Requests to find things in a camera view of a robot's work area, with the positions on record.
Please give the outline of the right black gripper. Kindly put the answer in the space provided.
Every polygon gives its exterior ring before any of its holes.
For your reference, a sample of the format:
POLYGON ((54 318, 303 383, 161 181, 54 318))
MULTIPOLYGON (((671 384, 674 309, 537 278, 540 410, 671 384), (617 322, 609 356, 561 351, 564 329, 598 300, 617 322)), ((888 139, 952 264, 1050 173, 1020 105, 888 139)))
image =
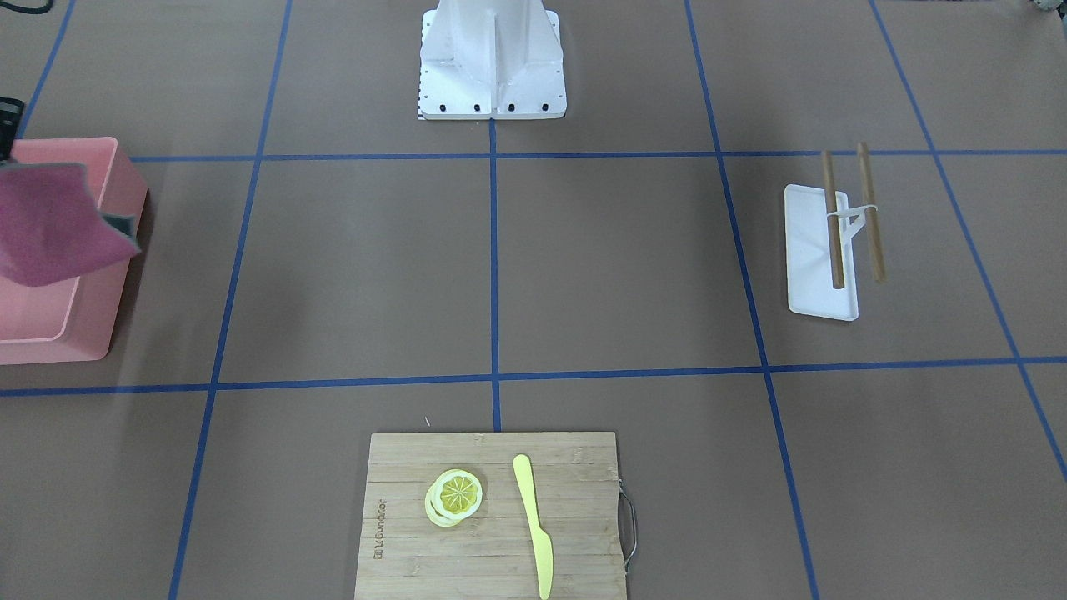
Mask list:
POLYGON ((23 120, 23 109, 26 109, 26 102, 12 97, 1 97, 0 98, 0 121, 1 121, 1 137, 0 137, 0 160, 7 161, 11 158, 12 149, 14 148, 15 140, 19 132, 19 127, 22 125, 23 120))

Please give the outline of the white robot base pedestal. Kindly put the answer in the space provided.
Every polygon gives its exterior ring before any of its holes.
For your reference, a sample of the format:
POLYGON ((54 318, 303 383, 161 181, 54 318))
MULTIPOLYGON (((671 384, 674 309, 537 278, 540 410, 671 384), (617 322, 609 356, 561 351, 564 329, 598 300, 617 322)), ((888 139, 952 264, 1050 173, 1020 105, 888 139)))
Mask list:
POLYGON ((441 1, 423 13, 417 115, 564 119, 560 20, 541 1, 441 1))

